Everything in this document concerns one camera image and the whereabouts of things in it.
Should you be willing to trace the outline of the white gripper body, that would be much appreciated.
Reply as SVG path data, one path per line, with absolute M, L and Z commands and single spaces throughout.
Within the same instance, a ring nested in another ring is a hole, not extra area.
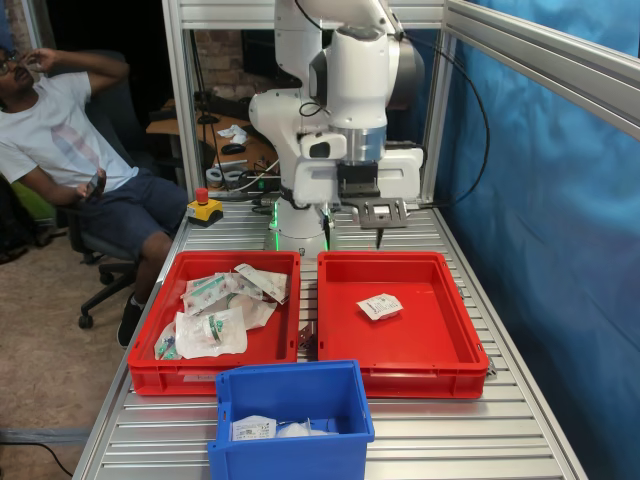
M 413 200 L 420 194 L 420 148 L 387 150 L 378 163 L 382 198 Z M 299 204 L 338 203 L 337 165 L 334 160 L 304 160 L 295 170 L 293 198 Z

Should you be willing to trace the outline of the man's right hand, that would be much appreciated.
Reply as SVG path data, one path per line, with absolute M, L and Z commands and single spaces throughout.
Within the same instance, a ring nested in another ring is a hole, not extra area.
M 102 170 L 97 171 L 89 182 L 83 186 L 81 190 L 80 200 L 90 201 L 99 198 L 106 186 L 106 173 Z

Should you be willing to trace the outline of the man's left hand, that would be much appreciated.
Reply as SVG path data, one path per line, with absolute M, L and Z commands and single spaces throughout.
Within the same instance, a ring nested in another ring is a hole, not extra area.
M 24 57 L 26 67 L 37 73 L 50 72 L 57 61 L 57 51 L 49 48 L 38 48 L 29 52 Z

